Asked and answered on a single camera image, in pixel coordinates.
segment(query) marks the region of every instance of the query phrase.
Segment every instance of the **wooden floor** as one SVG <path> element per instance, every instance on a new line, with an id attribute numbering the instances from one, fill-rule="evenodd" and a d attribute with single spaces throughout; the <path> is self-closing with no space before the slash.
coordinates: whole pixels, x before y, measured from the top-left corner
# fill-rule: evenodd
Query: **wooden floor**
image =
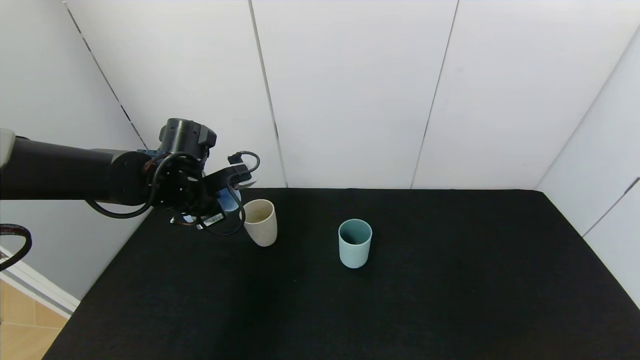
<path id="1" fill-rule="evenodd" d="M 40 360 L 67 319 L 0 281 L 0 359 Z"/>

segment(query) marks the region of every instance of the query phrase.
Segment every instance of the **white wall panel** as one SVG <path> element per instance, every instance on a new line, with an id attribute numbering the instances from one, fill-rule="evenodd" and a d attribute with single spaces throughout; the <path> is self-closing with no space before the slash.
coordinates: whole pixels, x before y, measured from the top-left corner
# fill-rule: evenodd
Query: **white wall panel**
<path id="1" fill-rule="evenodd" d="M 638 176 L 640 33 L 538 189 L 584 234 Z"/>
<path id="2" fill-rule="evenodd" d="M 61 1 L 0 1 L 0 44 L 0 127 L 85 149 L 143 148 Z M 0 200 L 2 223 L 33 235 L 24 262 L 78 299 L 142 218 L 108 218 L 80 200 Z M 14 252 L 22 243 L 0 240 Z"/>
<path id="3" fill-rule="evenodd" d="M 640 1 L 460 0 L 416 188 L 535 188 L 640 23 Z"/>
<path id="4" fill-rule="evenodd" d="M 149 147 L 170 117 L 218 134 L 206 171 L 256 152 L 256 186 L 284 186 L 247 1 L 68 0 L 71 12 Z"/>
<path id="5" fill-rule="evenodd" d="M 456 1 L 253 7 L 289 185 L 409 188 Z"/>
<path id="6" fill-rule="evenodd" d="M 584 237 L 640 307 L 640 185 L 629 191 Z"/>

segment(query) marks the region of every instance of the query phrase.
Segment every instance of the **beige cup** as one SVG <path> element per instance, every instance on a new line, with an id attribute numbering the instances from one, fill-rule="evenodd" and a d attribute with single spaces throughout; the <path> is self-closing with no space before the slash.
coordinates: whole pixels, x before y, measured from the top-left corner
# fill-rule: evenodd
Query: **beige cup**
<path id="1" fill-rule="evenodd" d="M 244 205 L 246 220 L 244 228 L 251 239 L 260 246 L 269 246 L 278 237 L 278 222 L 276 209 L 271 201 L 257 199 Z"/>

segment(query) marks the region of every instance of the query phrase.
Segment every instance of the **white label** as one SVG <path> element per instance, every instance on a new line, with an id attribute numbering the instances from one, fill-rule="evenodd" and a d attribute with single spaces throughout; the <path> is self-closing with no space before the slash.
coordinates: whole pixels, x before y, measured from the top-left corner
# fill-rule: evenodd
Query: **white label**
<path id="1" fill-rule="evenodd" d="M 216 222 L 219 222 L 224 217 L 225 216 L 220 213 L 208 218 L 207 220 L 204 220 L 202 223 L 205 224 L 206 226 L 209 226 L 209 225 L 215 224 Z"/>

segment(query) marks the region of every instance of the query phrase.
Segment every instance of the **black tablecloth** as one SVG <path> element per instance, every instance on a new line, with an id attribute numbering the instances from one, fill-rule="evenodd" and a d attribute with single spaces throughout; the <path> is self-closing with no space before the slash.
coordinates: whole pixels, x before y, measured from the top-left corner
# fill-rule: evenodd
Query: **black tablecloth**
<path id="1" fill-rule="evenodd" d="M 154 210 L 45 359 L 640 359 L 640 311 L 542 193 L 243 197 L 275 204 L 274 245 Z M 373 228 L 357 270 L 349 218 Z"/>

